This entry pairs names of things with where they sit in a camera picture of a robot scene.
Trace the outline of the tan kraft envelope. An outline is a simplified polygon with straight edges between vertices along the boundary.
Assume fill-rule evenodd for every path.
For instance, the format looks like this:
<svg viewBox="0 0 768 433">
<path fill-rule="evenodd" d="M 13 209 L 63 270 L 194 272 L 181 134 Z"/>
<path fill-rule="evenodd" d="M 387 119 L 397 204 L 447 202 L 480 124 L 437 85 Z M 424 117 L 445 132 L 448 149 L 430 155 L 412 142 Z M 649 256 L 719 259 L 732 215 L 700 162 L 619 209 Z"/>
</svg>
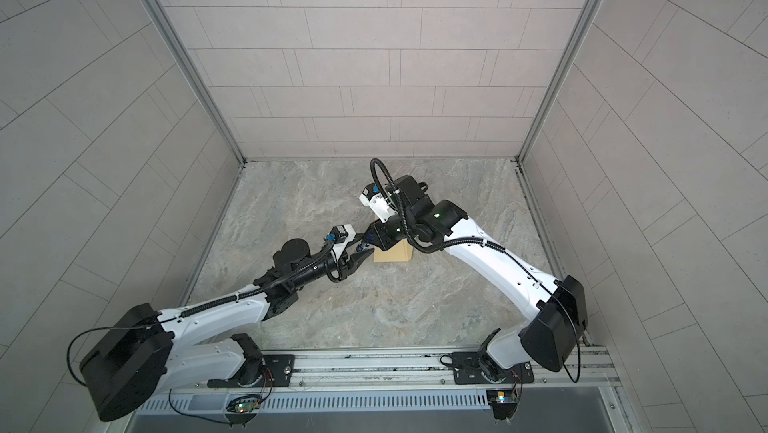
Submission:
<svg viewBox="0 0 768 433">
<path fill-rule="evenodd" d="M 396 224 L 399 224 L 401 226 L 401 224 L 396 222 L 394 219 L 390 219 L 387 222 L 391 222 L 391 221 L 394 221 Z M 407 237 L 388 251 L 381 251 L 378 248 L 374 247 L 375 263 L 404 263 L 404 262 L 410 261 L 412 256 L 413 256 L 413 248 L 408 243 Z"/>
</svg>

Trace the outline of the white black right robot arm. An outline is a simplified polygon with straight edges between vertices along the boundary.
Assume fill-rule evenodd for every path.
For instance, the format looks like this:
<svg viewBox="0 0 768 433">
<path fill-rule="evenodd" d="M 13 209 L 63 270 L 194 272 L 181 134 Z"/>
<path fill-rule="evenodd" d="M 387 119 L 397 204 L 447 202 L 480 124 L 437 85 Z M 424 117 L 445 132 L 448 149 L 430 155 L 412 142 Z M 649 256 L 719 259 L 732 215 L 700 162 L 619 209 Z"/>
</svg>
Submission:
<svg viewBox="0 0 768 433">
<path fill-rule="evenodd" d="M 587 328 L 584 286 L 559 279 L 497 243 L 468 213 L 449 200 L 433 202 L 424 182 L 410 175 L 393 178 L 384 162 L 370 162 L 372 182 L 360 195 L 377 219 L 363 242 L 388 251 L 401 242 L 423 254 L 445 252 L 480 273 L 524 316 L 514 328 L 490 334 L 481 346 L 480 367 L 496 381 L 514 366 L 535 362 L 559 372 L 570 355 L 580 354 Z"/>
</svg>

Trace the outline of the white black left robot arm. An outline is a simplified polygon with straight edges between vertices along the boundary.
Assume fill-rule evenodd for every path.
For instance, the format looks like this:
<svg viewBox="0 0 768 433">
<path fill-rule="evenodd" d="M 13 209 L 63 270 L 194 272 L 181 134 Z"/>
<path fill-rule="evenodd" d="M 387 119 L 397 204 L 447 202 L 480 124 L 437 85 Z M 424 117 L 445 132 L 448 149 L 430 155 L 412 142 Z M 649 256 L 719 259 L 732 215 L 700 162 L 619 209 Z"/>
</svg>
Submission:
<svg viewBox="0 0 768 433">
<path fill-rule="evenodd" d="M 345 280 L 373 253 L 348 253 L 358 236 L 328 237 L 317 253 L 299 238 L 273 256 L 273 267 L 252 284 L 192 306 L 156 310 L 143 303 L 129 309 L 79 364 L 96 413 L 103 422 L 137 410 L 153 395 L 211 380 L 250 386 L 264 377 L 256 343 L 236 328 L 261 323 L 286 311 L 307 284 L 326 277 Z M 214 342 L 213 337 L 231 332 Z"/>
</svg>

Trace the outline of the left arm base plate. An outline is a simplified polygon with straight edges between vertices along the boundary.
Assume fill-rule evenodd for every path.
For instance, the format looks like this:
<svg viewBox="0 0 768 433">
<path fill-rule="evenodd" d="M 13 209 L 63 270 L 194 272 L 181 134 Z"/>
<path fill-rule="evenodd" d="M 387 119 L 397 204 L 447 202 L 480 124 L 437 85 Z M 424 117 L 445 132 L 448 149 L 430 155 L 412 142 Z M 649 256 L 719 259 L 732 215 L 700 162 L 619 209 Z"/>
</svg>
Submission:
<svg viewBox="0 0 768 433">
<path fill-rule="evenodd" d="M 295 356 L 268 354 L 261 360 L 247 359 L 229 378 L 211 379 L 208 388 L 270 388 L 287 387 L 290 384 Z"/>
</svg>

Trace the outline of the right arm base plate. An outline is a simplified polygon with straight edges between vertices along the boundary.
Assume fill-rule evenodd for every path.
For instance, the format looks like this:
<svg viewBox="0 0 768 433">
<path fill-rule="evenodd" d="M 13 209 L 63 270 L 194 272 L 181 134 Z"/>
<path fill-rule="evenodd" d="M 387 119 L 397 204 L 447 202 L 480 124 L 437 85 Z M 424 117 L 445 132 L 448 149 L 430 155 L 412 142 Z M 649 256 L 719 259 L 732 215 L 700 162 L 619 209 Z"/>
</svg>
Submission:
<svg viewBox="0 0 768 433">
<path fill-rule="evenodd" d="M 456 351 L 442 355 L 440 363 L 453 373 L 456 385 L 532 384 L 535 382 L 530 363 L 514 365 L 507 370 L 494 370 L 489 360 L 476 352 Z"/>
</svg>

